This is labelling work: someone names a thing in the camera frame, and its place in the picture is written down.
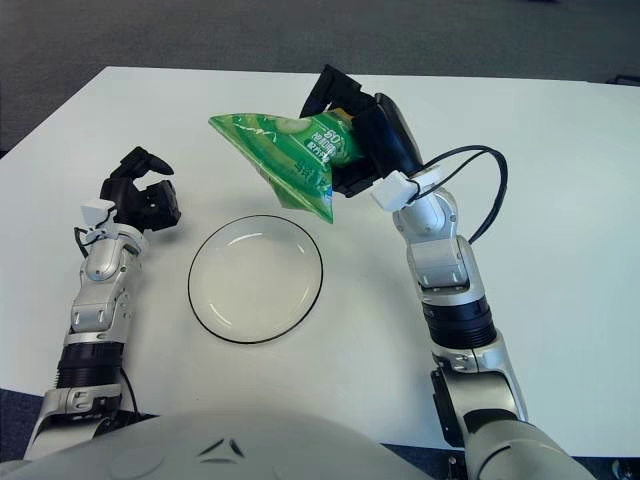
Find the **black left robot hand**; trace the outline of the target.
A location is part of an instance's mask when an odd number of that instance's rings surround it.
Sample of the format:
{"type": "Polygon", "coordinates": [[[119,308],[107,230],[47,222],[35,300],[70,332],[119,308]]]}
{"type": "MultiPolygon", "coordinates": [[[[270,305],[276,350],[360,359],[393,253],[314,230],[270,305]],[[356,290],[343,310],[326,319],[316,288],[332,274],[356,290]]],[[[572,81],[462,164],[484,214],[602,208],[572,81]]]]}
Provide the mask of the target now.
{"type": "Polygon", "coordinates": [[[173,175],[169,164],[140,146],[131,150],[103,182],[100,199],[115,204],[114,221],[141,233],[176,226],[181,218],[176,191],[170,180],[139,190],[134,181],[148,172],[173,175]]]}

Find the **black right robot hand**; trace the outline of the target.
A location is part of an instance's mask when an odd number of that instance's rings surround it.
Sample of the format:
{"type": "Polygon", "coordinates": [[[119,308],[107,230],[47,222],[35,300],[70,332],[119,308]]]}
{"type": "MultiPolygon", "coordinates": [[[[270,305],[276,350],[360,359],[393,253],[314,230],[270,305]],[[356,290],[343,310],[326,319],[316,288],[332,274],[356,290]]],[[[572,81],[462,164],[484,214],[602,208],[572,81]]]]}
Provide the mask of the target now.
{"type": "Polygon", "coordinates": [[[308,95],[300,116],[341,109],[350,117],[360,154],[332,168],[332,187],[347,198],[393,171],[411,177],[423,169],[416,142],[396,103],[382,93],[370,95],[361,84],[327,64],[308,95]]]}

